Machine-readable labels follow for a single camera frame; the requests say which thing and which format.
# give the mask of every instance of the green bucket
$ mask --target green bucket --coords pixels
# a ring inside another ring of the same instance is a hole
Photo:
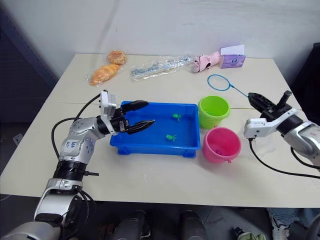
[[[203,129],[213,129],[230,114],[228,102],[220,96],[206,96],[198,103],[199,124]]]

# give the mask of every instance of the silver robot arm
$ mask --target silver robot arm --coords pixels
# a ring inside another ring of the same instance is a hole
[[[260,138],[280,132],[295,151],[320,169],[320,127],[311,121],[300,119],[296,115],[297,110],[286,104],[291,94],[286,91],[276,105],[260,94],[249,93],[250,104],[262,114],[260,118],[246,121],[244,137]]]
[[[119,132],[134,134],[151,126],[155,121],[140,121],[130,126],[125,119],[128,111],[148,105],[146,101],[134,101],[116,108],[115,96],[102,91],[100,94],[100,116],[76,120],[62,142],[60,155],[53,178],[47,182],[34,213],[32,222],[24,223],[2,240],[68,240],[88,222],[80,221],[82,199],[89,209],[93,199],[83,191],[83,177],[98,176],[86,170],[94,153],[97,140],[107,134]]]

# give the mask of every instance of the blue tray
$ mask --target blue tray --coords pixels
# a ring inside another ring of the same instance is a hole
[[[180,120],[173,114],[181,115]],[[110,145],[118,148],[118,154],[169,154],[194,158],[201,148],[198,106],[183,103],[149,102],[149,105],[125,115],[129,123],[155,120],[149,128],[129,135],[112,136]],[[175,141],[167,135],[176,136]]]

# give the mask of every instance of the croissant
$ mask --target croissant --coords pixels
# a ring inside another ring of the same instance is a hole
[[[108,81],[116,74],[119,69],[119,65],[109,64],[100,67],[97,71],[92,75],[90,85],[101,84],[105,81]]]
[[[127,60],[127,57],[123,51],[111,51],[109,52],[107,58],[109,63],[118,65],[125,64]]]

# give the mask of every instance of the small green frog toy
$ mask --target small green frog toy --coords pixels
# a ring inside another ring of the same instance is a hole
[[[181,119],[181,114],[174,113],[174,114],[172,114],[172,117],[175,118],[175,119],[177,119],[178,121],[180,121],[180,119]]]
[[[175,141],[176,141],[176,139],[177,139],[177,135],[170,135],[170,134],[167,134],[165,137],[166,137],[166,139],[168,139],[168,140],[172,140],[173,142],[175,142]]]

